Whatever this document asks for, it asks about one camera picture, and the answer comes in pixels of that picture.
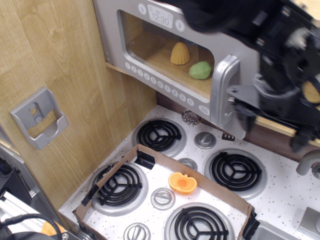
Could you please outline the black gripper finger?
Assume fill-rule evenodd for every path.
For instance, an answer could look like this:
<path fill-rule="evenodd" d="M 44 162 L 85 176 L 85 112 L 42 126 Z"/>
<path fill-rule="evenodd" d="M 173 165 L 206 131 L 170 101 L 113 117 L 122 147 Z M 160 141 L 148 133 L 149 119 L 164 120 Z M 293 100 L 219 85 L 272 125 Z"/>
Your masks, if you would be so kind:
<path fill-rule="evenodd" d="M 291 150 L 294 153 L 298 153 L 302 150 L 309 141 L 314 141 L 315 139 L 320 138 L 320 129 L 311 128 L 309 126 L 300 127 L 293 138 L 291 139 Z"/>
<path fill-rule="evenodd" d="M 245 103 L 236 103 L 234 109 L 242 128 L 250 133 L 255 125 L 258 110 Z"/>

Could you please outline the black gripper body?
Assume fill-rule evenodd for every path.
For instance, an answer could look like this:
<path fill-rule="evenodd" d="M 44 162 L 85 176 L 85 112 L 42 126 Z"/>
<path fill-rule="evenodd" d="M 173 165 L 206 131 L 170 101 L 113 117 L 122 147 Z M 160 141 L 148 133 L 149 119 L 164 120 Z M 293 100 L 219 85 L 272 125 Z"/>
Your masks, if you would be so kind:
<path fill-rule="evenodd" d="M 312 17 L 295 4 L 228 4 L 226 33 L 260 55 L 253 93 L 234 87 L 235 104 L 295 130 L 320 128 L 317 103 L 303 93 L 306 82 L 320 87 L 320 30 Z"/>

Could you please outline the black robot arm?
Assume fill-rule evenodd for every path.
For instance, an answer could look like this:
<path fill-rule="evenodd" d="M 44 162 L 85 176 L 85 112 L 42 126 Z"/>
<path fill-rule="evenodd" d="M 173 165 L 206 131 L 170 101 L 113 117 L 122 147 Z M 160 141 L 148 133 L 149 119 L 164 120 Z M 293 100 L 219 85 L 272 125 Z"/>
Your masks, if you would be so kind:
<path fill-rule="evenodd" d="M 320 29 L 290 0 L 171 0 L 188 25 L 200 33 L 221 32 L 260 55 L 255 85 L 233 85 L 228 93 L 243 128 L 257 116 L 291 127 L 293 152 L 320 136 L 318 103 L 303 93 L 320 88 Z"/>

